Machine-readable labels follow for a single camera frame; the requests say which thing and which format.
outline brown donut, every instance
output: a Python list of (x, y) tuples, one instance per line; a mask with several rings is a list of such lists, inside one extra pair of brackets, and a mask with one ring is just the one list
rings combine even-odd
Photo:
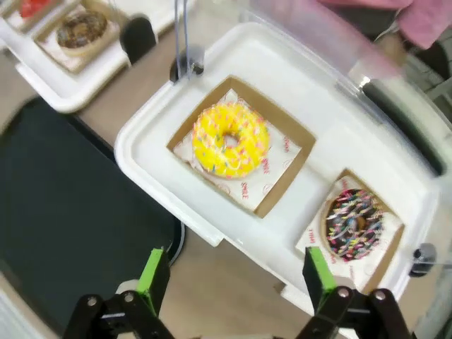
[(84, 47), (105, 34), (107, 24), (107, 19), (100, 12), (77, 13), (64, 19), (56, 32), (56, 40), (67, 54), (78, 54), (78, 49), (84, 51)]

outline pink shirt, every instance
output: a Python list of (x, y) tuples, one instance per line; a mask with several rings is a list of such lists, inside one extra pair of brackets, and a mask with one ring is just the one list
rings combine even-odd
[(429, 48), (452, 22), (452, 0), (318, 0), (324, 4), (403, 9), (397, 21), (403, 35)]

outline chocolate donut with sprinkles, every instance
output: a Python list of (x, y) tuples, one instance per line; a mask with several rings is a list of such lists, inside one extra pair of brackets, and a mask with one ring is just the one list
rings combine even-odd
[(361, 259), (379, 243), (383, 211), (375, 196), (361, 189), (343, 191), (325, 218), (326, 241), (344, 261)]

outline pink sleeve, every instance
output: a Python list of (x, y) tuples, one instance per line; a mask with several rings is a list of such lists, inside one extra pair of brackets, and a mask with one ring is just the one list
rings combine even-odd
[(401, 13), (398, 24), (403, 35), (427, 49), (451, 24), (452, 0), (413, 0)]

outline donut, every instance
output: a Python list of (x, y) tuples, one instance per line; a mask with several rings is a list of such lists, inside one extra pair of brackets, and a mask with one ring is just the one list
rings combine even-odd
[(107, 30), (108, 20), (96, 11), (68, 16), (56, 32), (56, 41), (70, 57), (80, 57), (96, 49)]
[(383, 231), (379, 202), (373, 194), (361, 189), (343, 191), (329, 205), (324, 220), (329, 249), (344, 261), (369, 254)]
[[(225, 144), (229, 135), (235, 147)], [(256, 169), (268, 152), (270, 136), (265, 120), (239, 103), (205, 109), (193, 127), (193, 151), (208, 172), (217, 177), (242, 178)]]

